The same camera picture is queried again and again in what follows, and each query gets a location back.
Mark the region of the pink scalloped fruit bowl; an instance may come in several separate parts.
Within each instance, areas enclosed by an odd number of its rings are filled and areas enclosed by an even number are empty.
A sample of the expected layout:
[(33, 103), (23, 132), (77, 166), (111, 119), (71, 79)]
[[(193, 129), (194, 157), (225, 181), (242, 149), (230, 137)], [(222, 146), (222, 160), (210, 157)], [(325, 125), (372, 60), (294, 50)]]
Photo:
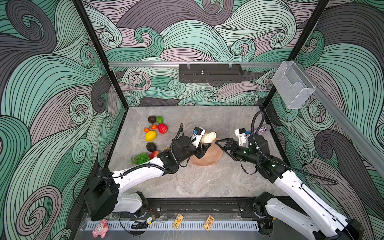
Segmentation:
[(223, 150), (215, 144), (216, 140), (218, 140), (218, 138), (212, 142), (212, 145), (201, 159), (198, 159), (196, 156), (192, 156), (190, 163), (198, 167), (214, 165), (223, 155)]

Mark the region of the red fake apple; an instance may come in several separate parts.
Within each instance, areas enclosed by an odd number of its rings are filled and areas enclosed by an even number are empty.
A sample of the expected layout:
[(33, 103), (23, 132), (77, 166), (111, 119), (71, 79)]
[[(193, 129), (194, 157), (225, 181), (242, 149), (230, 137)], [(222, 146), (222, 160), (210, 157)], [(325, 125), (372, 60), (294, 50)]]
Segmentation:
[(165, 134), (169, 130), (168, 126), (164, 123), (158, 125), (158, 131), (161, 134)]

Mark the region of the dark fake avocado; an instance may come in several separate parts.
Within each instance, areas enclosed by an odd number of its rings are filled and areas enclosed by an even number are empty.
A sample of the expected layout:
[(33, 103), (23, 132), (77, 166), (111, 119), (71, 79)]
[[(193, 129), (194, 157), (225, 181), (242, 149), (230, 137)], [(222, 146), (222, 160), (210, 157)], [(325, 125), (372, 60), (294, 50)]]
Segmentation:
[(152, 153), (152, 152), (154, 152), (154, 151), (157, 150), (157, 146), (156, 146), (156, 144), (154, 144), (154, 143), (152, 143), (152, 142), (149, 142), (149, 143), (147, 143), (147, 145), (146, 145), (146, 149), (147, 149), (150, 153)]

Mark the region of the yellow fake lemon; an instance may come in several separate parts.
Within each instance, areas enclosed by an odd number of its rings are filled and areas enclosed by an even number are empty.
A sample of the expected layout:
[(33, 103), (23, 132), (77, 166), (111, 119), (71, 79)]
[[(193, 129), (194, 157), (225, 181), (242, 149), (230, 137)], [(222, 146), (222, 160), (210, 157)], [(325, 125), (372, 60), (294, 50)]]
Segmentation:
[(157, 132), (156, 131), (149, 131), (145, 135), (145, 141), (151, 142), (151, 141), (155, 140), (156, 137), (157, 137)]

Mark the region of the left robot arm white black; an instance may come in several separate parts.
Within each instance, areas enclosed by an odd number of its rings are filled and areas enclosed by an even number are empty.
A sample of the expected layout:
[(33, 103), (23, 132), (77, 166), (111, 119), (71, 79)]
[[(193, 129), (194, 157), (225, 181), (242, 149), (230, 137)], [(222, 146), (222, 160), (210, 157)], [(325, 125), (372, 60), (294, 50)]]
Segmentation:
[(177, 173), (181, 162), (192, 156), (202, 158), (211, 146), (201, 142), (205, 133), (205, 129), (195, 127), (192, 136), (188, 137), (180, 127), (170, 147), (148, 162), (114, 172), (104, 168), (91, 176), (84, 192), (91, 220), (100, 221), (118, 212), (143, 216), (148, 209), (147, 199), (141, 192), (130, 194), (128, 190), (147, 180)]

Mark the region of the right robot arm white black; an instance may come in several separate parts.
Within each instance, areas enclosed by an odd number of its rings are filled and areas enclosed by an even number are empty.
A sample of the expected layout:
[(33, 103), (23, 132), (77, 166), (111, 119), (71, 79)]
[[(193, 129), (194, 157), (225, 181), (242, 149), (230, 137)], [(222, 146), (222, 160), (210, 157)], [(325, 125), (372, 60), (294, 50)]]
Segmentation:
[(308, 187), (309, 183), (296, 175), (302, 173), (301, 170), (270, 155), (268, 142), (258, 135), (259, 128), (255, 127), (257, 117), (264, 120), (264, 112), (254, 115), (246, 147), (232, 138), (217, 140), (216, 145), (234, 161), (255, 165), (256, 173), (283, 190), (303, 210), (301, 213), (264, 192), (254, 201), (257, 217), (265, 218), (264, 224), (276, 218), (308, 240), (361, 240), (364, 227), (358, 220), (347, 219), (316, 195)]

